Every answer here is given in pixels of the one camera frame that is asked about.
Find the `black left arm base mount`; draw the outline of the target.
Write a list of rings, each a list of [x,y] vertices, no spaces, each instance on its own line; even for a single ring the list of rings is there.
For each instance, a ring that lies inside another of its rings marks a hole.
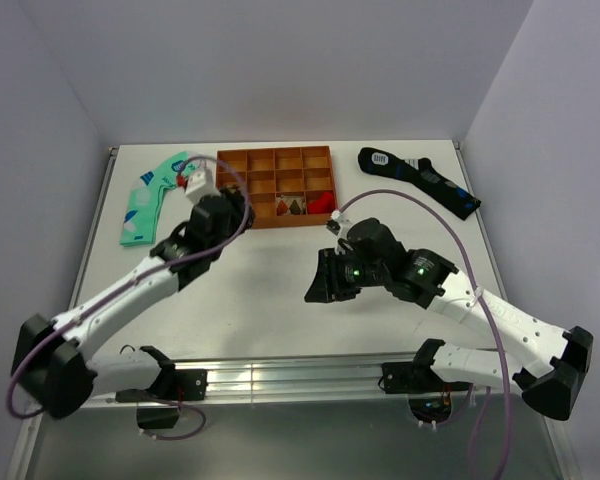
[[[147,390],[123,390],[115,394],[115,402],[136,404],[136,424],[141,435],[156,441],[180,441],[201,433],[206,414],[195,405],[205,399],[208,386],[206,369],[176,369]],[[170,434],[186,414],[199,424],[188,433]]]

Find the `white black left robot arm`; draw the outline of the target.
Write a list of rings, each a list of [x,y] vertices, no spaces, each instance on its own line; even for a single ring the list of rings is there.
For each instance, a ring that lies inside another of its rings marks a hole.
[[[243,187],[202,196],[188,220],[156,244],[125,277],[50,320],[39,314],[20,328],[9,387],[22,387],[43,413],[63,419],[91,397],[135,390],[165,399],[176,389],[175,363],[155,347],[100,357],[100,348],[154,304],[204,275],[223,249],[254,221]]]

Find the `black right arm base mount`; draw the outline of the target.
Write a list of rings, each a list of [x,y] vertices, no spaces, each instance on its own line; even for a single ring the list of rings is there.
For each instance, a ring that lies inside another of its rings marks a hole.
[[[408,395],[409,408],[417,420],[432,423],[448,420],[452,415],[452,394],[468,392],[466,382],[448,383],[414,362],[381,364],[378,387],[387,395]]]

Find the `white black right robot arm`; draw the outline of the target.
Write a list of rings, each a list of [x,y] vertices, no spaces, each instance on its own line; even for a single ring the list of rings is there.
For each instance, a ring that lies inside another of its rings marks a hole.
[[[427,339],[412,360],[383,365],[386,393],[508,386],[535,412],[557,421],[570,418],[590,368],[589,331],[566,330],[521,311],[472,285],[466,272],[437,253],[406,249],[375,218],[353,224],[334,216],[326,228],[337,245],[319,251],[305,302],[344,302],[367,287],[382,287],[502,344],[501,351],[487,351]]]

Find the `wooden compartment tray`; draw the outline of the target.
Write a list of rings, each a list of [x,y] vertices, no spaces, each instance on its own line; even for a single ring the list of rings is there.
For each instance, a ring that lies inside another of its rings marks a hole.
[[[256,229],[323,225],[331,214],[311,215],[309,201],[331,191],[338,208],[335,176],[328,146],[263,147],[219,150],[217,158],[245,182],[255,212]],[[275,199],[280,195],[305,198],[306,214],[277,216]]]

